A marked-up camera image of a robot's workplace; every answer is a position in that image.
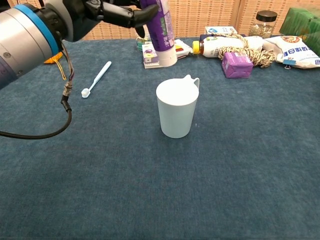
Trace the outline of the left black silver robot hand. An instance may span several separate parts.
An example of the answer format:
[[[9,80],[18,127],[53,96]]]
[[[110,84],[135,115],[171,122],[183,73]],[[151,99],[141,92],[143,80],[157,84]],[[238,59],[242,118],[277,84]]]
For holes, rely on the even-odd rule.
[[[138,8],[138,0],[47,0],[45,7],[53,10],[64,22],[66,33],[63,38],[77,42],[101,21],[123,28],[134,28],[139,37],[145,37],[144,25],[158,13],[159,6],[151,4]]]

